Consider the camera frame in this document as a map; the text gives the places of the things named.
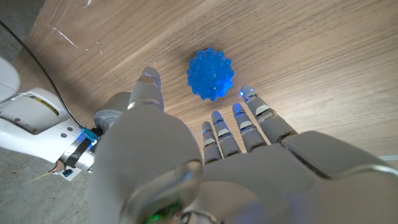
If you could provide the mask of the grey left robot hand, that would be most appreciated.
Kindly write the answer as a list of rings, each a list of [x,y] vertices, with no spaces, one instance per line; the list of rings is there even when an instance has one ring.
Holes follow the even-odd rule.
[[[233,106],[240,150],[218,112],[188,127],[164,111],[147,67],[100,139],[93,223],[396,223],[397,170],[316,131],[298,133],[250,86]]]

